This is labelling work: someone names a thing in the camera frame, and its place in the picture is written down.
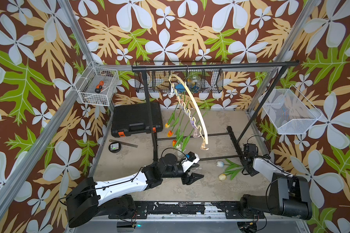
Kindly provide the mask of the orange tulip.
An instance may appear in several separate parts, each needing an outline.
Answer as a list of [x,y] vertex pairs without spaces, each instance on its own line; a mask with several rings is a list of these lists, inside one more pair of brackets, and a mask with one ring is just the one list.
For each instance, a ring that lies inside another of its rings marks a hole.
[[171,130],[168,131],[167,137],[171,137],[173,135],[173,130],[177,126],[178,123],[179,123],[179,117],[177,117],[176,113],[175,113],[175,120],[172,122],[171,126],[169,127],[169,128],[171,128]]

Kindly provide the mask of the black metal clothes rack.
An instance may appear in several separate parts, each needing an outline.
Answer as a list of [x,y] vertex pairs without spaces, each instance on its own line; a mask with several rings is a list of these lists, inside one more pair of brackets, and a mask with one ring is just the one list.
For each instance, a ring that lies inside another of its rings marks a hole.
[[[289,68],[289,67],[296,67],[300,64],[299,60],[296,61],[287,61],[287,62],[273,62],[273,63],[251,63],[251,64],[217,64],[217,65],[183,65],[183,66],[134,66],[131,65],[131,69],[132,72],[134,73],[141,73],[142,74],[142,80],[143,80],[143,85],[144,85],[144,92],[145,92],[145,98],[146,98],[146,104],[147,104],[147,109],[148,109],[148,119],[150,122],[150,130],[151,130],[151,135],[152,135],[152,142],[153,142],[153,148],[154,148],[154,161],[158,160],[158,154],[157,154],[157,150],[158,150],[158,144],[157,141],[159,139],[156,138],[156,135],[154,135],[154,130],[153,130],[153,121],[152,121],[152,112],[151,112],[151,107],[150,107],[150,101],[149,101],[149,90],[148,90],[148,84],[147,84],[147,72],[148,71],[173,71],[173,70],[207,70],[207,69],[212,69],[212,70],[220,70],[220,72],[222,72],[223,70],[232,70],[232,71],[238,71],[238,70],[242,70],[243,72],[252,72],[251,69],[253,69],[253,71],[258,70],[258,69],[264,69],[264,72],[270,72],[271,70],[269,70],[268,68],[276,68],[276,67],[282,67],[279,71],[279,73],[275,76],[274,82],[272,84],[272,86],[268,89],[267,94],[270,95],[271,92],[273,91],[275,85],[279,82],[280,78],[283,76],[283,74],[285,73],[285,71]],[[203,144],[201,146],[202,150],[206,150],[206,145],[208,144],[208,133],[207,133],[207,129],[206,129],[206,125],[204,122],[204,119],[201,115],[200,109],[191,93],[191,91],[188,89],[187,85],[183,82],[183,80],[181,78],[179,78],[177,75],[175,74],[171,74],[169,75],[169,82],[171,81],[171,77],[175,77],[177,78],[177,80],[179,82],[182,83],[183,87],[185,88],[186,92],[188,93],[188,95],[190,96],[193,104],[194,104],[194,108],[197,112],[197,115],[199,117],[199,120],[201,122],[201,126],[196,126],[196,129],[199,129],[198,132],[200,132],[201,137],[203,138]],[[175,89],[174,85],[170,82],[171,85],[171,92],[170,93],[175,93],[177,96],[177,90]],[[237,152],[237,155],[233,155],[233,156],[219,156],[219,157],[211,157],[208,160],[218,160],[218,159],[227,159],[227,158],[241,158],[244,157],[243,151],[240,148],[239,142],[242,139],[242,136],[245,134],[245,132],[248,130],[248,128],[250,127],[250,125],[252,124],[252,122],[255,120],[255,118],[257,117],[258,111],[262,108],[263,104],[265,103],[265,101],[267,100],[268,96],[265,96],[263,98],[263,102],[259,104],[257,111],[253,114],[253,118],[251,118],[247,125],[245,126],[244,130],[242,131],[242,133],[240,134],[239,138],[236,139],[234,132],[232,130],[232,128],[230,126],[227,127],[227,133],[222,133],[222,134],[212,134],[210,136],[221,136],[221,135],[229,135],[231,138],[231,141],[235,147],[235,150]],[[182,103],[180,98],[177,96],[178,101],[180,101],[180,105],[183,106],[185,113],[188,114],[188,117],[190,118],[190,120],[192,122],[195,123],[195,118],[191,115],[190,110],[186,107],[186,104]]]

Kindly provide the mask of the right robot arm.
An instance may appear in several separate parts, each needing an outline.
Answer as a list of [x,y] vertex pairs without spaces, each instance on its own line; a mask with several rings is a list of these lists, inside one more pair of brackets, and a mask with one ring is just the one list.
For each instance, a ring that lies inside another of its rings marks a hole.
[[310,220],[312,201],[309,184],[303,177],[292,175],[263,157],[254,158],[252,170],[262,174],[270,183],[263,196],[245,194],[240,199],[239,212],[248,218],[260,212]]

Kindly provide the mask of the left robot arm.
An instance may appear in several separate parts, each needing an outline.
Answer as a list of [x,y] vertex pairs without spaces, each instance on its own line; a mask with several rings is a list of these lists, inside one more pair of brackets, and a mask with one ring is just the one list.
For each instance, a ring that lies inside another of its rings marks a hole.
[[65,198],[69,227],[79,227],[95,216],[134,216],[136,208],[130,193],[155,188],[165,178],[180,178],[183,185],[191,185],[203,178],[201,174],[189,173],[198,166],[199,160],[194,152],[185,154],[181,161],[168,153],[130,176],[98,182],[92,177],[84,179]]

